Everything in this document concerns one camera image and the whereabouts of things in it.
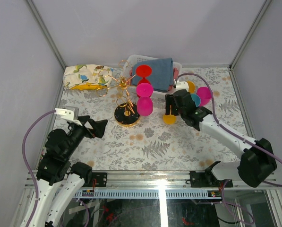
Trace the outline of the gold wine glass rack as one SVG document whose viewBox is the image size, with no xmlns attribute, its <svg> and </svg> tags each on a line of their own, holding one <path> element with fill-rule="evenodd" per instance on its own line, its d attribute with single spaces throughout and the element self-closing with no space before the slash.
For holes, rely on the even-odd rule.
<svg viewBox="0 0 282 227">
<path fill-rule="evenodd" d="M 112 89 L 117 90 L 116 104 L 114 110 L 115 121 L 123 127 L 135 126 L 140 120 L 140 115 L 137 113 L 137 105 L 132 102 L 129 88 L 131 85 L 131 77 L 120 74 L 118 77 L 110 76 L 111 84 L 109 86 L 100 84 L 95 90 L 99 97 L 104 97 Z"/>
</svg>

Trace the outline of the red plastic wine glass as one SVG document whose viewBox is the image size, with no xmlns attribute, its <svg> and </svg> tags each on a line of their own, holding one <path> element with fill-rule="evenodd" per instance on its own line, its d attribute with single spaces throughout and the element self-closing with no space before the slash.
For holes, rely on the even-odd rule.
<svg viewBox="0 0 282 227">
<path fill-rule="evenodd" d="M 136 75 L 141 77 L 140 81 L 137 85 L 142 83 L 151 84 L 150 81 L 147 79 L 152 74 L 152 68 L 148 65 L 140 65 L 136 68 Z"/>
</svg>

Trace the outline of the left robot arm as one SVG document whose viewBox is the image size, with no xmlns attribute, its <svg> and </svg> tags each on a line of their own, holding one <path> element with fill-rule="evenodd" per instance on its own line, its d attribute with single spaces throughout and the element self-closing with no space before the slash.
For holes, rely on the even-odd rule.
<svg viewBox="0 0 282 227">
<path fill-rule="evenodd" d="M 92 167 L 70 157 L 84 138 L 102 138 L 108 120 L 94 121 L 90 116 L 78 117 L 68 124 L 68 132 L 52 130 L 45 144 L 46 153 L 32 175 L 35 193 L 21 222 L 23 227 L 55 227 L 64 210 L 82 187 L 94 187 Z"/>
</svg>

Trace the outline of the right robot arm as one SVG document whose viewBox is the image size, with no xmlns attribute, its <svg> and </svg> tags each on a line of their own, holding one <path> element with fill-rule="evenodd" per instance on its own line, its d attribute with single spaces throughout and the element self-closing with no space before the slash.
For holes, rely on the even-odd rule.
<svg viewBox="0 0 282 227">
<path fill-rule="evenodd" d="M 186 125 L 208 134 L 238 157 L 237 162 L 216 161 L 210 165 L 205 170 L 205 182 L 209 186 L 217 186 L 224 180 L 241 180 L 256 188 L 277 169 L 268 140 L 254 139 L 222 124 L 212 111 L 197 107 L 186 90 L 165 96 L 165 113 L 180 116 Z"/>
</svg>

